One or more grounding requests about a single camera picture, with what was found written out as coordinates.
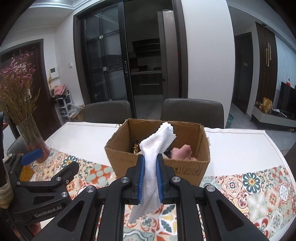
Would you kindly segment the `black patterned silk scarf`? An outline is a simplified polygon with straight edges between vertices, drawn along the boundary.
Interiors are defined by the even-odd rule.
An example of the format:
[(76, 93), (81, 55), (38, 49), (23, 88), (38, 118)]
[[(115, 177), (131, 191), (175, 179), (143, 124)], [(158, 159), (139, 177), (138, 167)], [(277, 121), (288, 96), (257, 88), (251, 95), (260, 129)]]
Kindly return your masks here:
[(137, 154), (140, 152), (140, 146), (139, 146), (139, 141), (134, 141), (132, 143), (132, 153)]

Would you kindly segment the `pink fuzzy towel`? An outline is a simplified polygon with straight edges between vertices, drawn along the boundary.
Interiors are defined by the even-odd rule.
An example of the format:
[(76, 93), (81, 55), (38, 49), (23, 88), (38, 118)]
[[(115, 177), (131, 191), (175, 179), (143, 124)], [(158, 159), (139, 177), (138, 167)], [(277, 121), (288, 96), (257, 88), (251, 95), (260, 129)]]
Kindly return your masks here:
[(174, 160), (197, 161), (197, 158), (192, 157), (190, 145), (183, 145), (181, 148), (172, 148), (170, 158)]

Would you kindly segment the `white cloth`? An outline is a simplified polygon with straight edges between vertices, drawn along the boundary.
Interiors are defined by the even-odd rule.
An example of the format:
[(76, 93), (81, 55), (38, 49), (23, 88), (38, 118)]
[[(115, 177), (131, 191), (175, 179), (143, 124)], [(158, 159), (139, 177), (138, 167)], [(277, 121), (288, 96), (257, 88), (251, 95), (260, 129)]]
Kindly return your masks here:
[(144, 156), (144, 183), (140, 204), (132, 207), (129, 223), (135, 223), (139, 218), (156, 211), (160, 205), (157, 182), (157, 157), (175, 140), (174, 128), (164, 122), (158, 130), (140, 142), (140, 150)]

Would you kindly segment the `glass flower vase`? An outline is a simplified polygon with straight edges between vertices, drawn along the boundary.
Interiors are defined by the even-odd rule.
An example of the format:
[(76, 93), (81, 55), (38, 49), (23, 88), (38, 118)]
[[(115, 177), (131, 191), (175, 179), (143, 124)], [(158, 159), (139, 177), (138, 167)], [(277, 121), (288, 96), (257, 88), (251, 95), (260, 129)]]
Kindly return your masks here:
[(34, 152), (34, 157), (37, 163), (46, 161), (50, 154), (50, 150), (42, 138), (35, 120), (32, 115), (29, 115), (24, 121), (17, 125), (27, 149), (29, 152)]

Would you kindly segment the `white shoe rack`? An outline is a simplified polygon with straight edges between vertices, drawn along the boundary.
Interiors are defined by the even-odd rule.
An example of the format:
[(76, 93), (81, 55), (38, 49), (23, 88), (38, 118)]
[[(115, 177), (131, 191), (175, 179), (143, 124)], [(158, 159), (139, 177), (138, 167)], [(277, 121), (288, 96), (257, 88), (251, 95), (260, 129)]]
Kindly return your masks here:
[(55, 104), (57, 113), (59, 114), (63, 123), (68, 122), (76, 114), (79, 113), (72, 101), (71, 94), (66, 88), (66, 85), (57, 85), (52, 89), (52, 99)]

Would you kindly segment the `patterned tile tablecloth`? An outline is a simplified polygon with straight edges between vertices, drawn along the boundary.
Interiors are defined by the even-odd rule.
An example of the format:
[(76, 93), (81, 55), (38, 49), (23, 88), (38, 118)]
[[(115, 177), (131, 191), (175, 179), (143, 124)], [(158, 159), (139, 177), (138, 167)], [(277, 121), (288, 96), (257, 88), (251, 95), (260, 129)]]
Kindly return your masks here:
[[(71, 162), (80, 169), (67, 189), (72, 198), (86, 186), (116, 179), (105, 145), (117, 124), (67, 123), (46, 141), (48, 159), (32, 163), (32, 181), (48, 181)], [(201, 181), (219, 189), (270, 240), (282, 240), (295, 220), (295, 177), (264, 131), (205, 128), (210, 163)]]

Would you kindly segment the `dried flower bouquet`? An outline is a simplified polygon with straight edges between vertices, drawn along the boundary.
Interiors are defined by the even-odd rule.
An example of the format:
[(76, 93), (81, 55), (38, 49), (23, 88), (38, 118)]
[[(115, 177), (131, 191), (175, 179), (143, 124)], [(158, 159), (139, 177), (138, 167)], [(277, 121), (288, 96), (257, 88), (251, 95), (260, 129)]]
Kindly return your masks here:
[(40, 90), (33, 93), (35, 65), (29, 61), (28, 52), (13, 55), (8, 66), (1, 70), (1, 111), (16, 125), (32, 115)]

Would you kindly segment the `brown cardboard box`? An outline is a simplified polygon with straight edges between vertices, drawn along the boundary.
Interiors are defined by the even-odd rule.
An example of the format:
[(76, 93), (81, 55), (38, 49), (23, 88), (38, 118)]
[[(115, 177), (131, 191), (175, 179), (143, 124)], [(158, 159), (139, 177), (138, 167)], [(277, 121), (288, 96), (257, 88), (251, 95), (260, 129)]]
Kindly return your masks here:
[[(117, 177), (124, 176), (128, 168), (136, 165), (137, 154), (133, 153), (133, 143), (140, 142), (155, 133), (162, 123), (161, 120), (130, 118), (113, 134), (105, 146), (105, 151)], [(210, 163), (209, 141), (204, 127), (199, 123), (182, 121), (169, 123), (176, 134), (170, 148), (189, 145), (193, 160), (164, 158), (165, 165), (173, 167), (177, 176), (198, 186)]]

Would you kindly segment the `grey dining chair left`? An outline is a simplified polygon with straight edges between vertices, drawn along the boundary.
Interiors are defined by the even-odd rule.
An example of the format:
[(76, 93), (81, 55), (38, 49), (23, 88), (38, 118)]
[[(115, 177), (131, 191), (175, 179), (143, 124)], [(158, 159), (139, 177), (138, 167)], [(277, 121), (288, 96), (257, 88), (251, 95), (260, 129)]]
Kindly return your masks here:
[(112, 100), (88, 104), (83, 109), (83, 121), (88, 123), (124, 123), (132, 118), (130, 103)]

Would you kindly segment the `white tv cabinet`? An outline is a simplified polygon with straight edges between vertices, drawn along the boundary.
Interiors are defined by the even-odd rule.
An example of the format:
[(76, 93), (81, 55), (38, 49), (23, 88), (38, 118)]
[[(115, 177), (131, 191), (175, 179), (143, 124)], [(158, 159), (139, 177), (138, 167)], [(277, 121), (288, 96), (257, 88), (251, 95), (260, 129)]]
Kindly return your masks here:
[(250, 121), (253, 121), (259, 130), (295, 130), (295, 120), (264, 113), (256, 106), (253, 107)]

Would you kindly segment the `black television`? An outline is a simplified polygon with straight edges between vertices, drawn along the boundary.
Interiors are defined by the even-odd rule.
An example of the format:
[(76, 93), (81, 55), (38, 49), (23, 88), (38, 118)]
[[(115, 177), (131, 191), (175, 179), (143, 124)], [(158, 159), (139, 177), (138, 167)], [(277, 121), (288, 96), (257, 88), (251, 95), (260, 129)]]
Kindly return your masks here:
[(295, 116), (296, 112), (296, 90), (282, 82), (277, 108)]

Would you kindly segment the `black glass sliding door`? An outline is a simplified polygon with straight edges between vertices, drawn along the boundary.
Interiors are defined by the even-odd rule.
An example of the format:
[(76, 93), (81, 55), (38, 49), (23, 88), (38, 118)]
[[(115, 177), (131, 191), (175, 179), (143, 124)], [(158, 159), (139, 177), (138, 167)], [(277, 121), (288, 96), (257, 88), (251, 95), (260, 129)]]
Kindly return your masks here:
[(100, 1), (74, 16), (74, 52), (85, 103), (126, 100), (155, 119), (182, 95), (176, 1)]

